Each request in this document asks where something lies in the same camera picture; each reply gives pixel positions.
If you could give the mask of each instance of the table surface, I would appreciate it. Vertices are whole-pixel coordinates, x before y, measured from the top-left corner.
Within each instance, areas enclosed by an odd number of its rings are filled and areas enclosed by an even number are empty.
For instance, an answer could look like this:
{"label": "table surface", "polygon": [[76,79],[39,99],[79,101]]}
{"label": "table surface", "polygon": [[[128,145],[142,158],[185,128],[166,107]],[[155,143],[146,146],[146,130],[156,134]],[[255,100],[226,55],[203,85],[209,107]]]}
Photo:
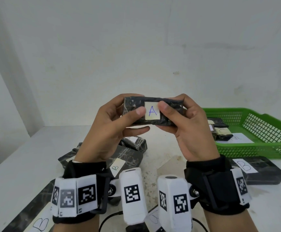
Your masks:
{"label": "table surface", "polygon": [[[57,159],[75,148],[89,129],[90,126],[44,127],[0,164],[0,232],[49,181],[63,174]],[[149,210],[157,204],[157,169],[173,156],[182,154],[175,137],[154,126],[141,137],[146,139],[148,145],[140,167]],[[273,162],[281,168],[281,160]],[[253,197],[249,211],[259,231],[281,231],[281,184],[252,186],[249,190]],[[100,221],[120,210],[121,204],[108,207]],[[205,223],[204,215],[199,210],[192,213],[193,217]],[[103,231],[125,231],[125,227],[123,217],[117,216],[105,223]]]}

